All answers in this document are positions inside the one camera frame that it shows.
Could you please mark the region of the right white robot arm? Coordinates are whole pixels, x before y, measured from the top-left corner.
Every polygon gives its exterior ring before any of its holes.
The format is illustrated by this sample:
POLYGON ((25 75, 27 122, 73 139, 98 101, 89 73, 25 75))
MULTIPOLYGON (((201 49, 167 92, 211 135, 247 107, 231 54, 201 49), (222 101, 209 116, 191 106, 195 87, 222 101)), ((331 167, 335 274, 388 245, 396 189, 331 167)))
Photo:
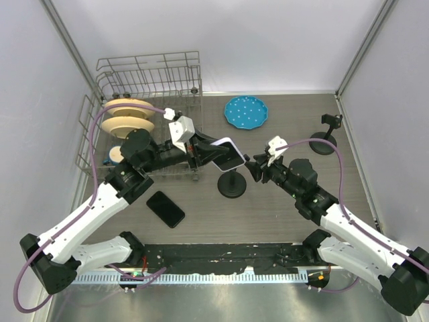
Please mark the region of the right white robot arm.
POLYGON ((428 252, 401 245, 353 215, 317 183, 309 160, 295 159, 285 166, 281 158, 270 162, 268 155, 260 154, 245 166, 255 181, 272 181, 293 197, 299 214, 319 227, 302 249, 307 263, 341 266, 371 284, 405 316, 428 302, 428 252))

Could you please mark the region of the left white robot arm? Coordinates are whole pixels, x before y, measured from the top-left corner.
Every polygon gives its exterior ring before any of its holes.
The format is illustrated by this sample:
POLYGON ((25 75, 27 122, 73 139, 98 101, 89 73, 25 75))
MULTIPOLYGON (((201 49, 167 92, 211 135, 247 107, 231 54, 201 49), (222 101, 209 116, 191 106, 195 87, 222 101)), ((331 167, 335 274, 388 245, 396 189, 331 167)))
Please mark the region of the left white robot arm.
POLYGON ((112 216, 131 205, 153 184, 150 172, 181 162, 203 166, 219 158, 225 162, 235 148, 196 132, 184 150, 171 141, 154 142, 145 129, 133 130, 120 148, 123 160, 95 189, 92 197, 61 223, 36 236, 27 234, 20 246, 45 291, 56 294, 88 270, 108 264, 138 266, 144 256, 143 244, 129 231, 105 242, 86 245, 84 241, 112 216))

